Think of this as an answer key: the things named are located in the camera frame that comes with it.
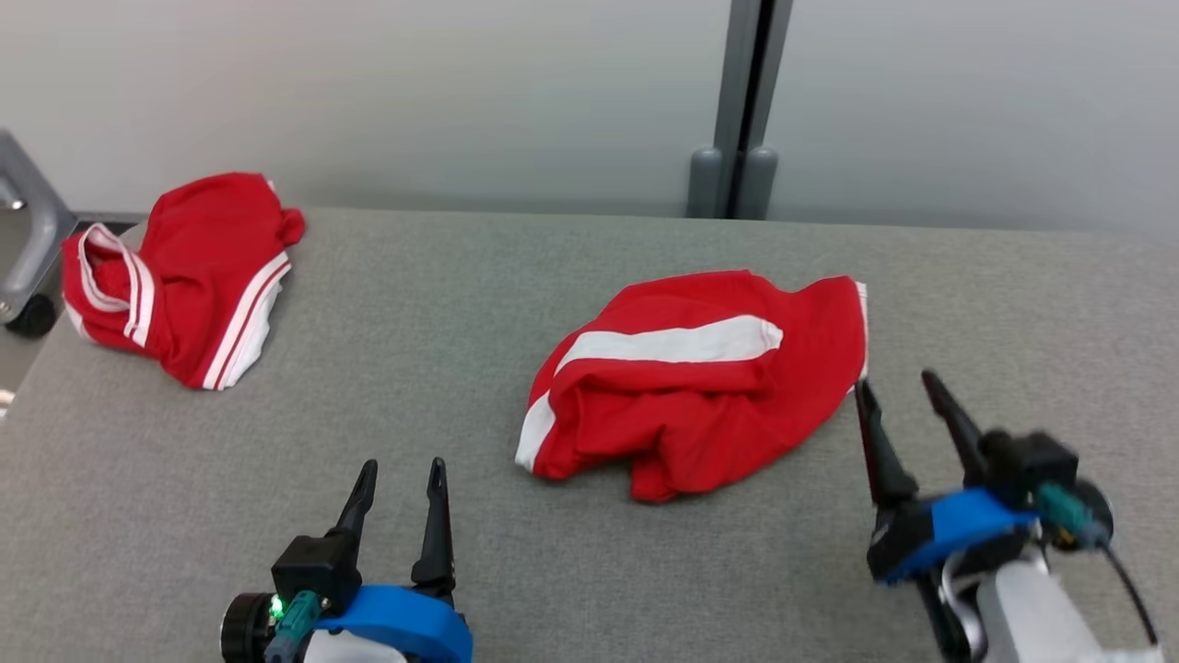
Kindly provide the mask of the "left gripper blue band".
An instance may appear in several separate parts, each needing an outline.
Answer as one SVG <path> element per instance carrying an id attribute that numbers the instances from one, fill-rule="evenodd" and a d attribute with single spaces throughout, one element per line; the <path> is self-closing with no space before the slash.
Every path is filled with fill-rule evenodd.
<path id="1" fill-rule="evenodd" d="M 378 461 L 368 459 L 358 471 L 335 526 L 327 532 L 328 538 L 361 541 L 376 485 Z M 473 663 L 473 634 L 453 609 L 457 582 L 448 479 L 442 458 L 433 458 L 426 500 L 424 541 L 410 571 L 413 591 L 396 585 L 362 585 L 345 613 L 321 618 L 320 630 L 353 634 L 424 663 Z"/>

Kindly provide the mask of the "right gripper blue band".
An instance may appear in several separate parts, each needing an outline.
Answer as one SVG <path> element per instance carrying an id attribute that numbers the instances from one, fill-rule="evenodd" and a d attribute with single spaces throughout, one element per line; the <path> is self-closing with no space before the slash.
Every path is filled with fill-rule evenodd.
<path id="1" fill-rule="evenodd" d="M 988 462 L 980 448 L 981 431 L 938 373 L 923 369 L 921 378 L 933 411 L 946 424 L 954 442 L 963 486 L 982 485 Z M 1007 508 L 986 488 L 913 501 L 918 494 L 918 483 L 893 448 L 870 382 L 859 380 L 854 398 L 869 492 L 880 508 L 867 552 L 872 580 L 888 585 L 903 582 L 938 566 L 951 554 L 1027 529 L 1038 520 L 1033 511 Z"/>

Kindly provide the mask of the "grey cart leg with wheel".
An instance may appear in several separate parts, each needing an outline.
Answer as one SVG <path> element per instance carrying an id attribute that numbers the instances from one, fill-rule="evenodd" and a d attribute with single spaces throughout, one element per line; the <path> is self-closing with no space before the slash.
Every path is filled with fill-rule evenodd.
<path id="1" fill-rule="evenodd" d="M 64 239 L 75 231 L 77 218 L 17 136 L 0 127 L 0 215 L 9 214 L 27 214 L 29 230 L 18 243 L 14 260 L 0 267 L 4 327 L 17 317 L 29 297 L 42 294 L 42 281 L 58 263 Z"/>

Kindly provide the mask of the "red garment wide white stripe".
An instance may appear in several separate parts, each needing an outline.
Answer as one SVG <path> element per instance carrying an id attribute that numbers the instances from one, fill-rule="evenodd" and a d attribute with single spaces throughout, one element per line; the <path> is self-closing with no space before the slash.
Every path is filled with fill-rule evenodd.
<path id="1" fill-rule="evenodd" d="M 630 462 L 631 495 L 707 494 L 799 448 L 869 360 L 868 289 L 788 291 L 749 270 L 635 283 L 555 346 L 515 462 L 547 480 Z"/>

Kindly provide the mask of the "black caster wheel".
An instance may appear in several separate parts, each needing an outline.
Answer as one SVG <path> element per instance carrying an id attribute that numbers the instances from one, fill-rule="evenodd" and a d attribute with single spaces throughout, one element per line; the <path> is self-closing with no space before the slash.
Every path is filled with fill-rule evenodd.
<path id="1" fill-rule="evenodd" d="M 39 339 L 54 327 L 55 319 L 58 319 L 58 311 L 55 311 L 53 298 L 35 294 L 29 297 L 17 317 L 5 324 L 5 329 L 18 337 Z"/>

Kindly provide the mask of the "grey partition post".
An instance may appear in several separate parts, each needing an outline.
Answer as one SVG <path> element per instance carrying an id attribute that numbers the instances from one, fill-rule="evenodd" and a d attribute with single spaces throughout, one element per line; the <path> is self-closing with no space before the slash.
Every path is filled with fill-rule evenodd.
<path id="1" fill-rule="evenodd" d="M 766 131 L 795 4 L 731 0 L 713 139 L 691 156 L 686 217 L 766 218 L 778 165 Z"/>

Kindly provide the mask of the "red garment thin double stripes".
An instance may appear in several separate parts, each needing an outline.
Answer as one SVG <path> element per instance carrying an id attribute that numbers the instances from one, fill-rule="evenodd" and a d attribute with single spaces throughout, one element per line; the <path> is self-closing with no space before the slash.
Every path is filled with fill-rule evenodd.
<path id="1" fill-rule="evenodd" d="M 193 390 L 228 390 L 257 362 L 307 218 L 258 173 L 163 193 L 138 248 L 97 223 L 62 243 L 77 334 L 151 357 Z"/>

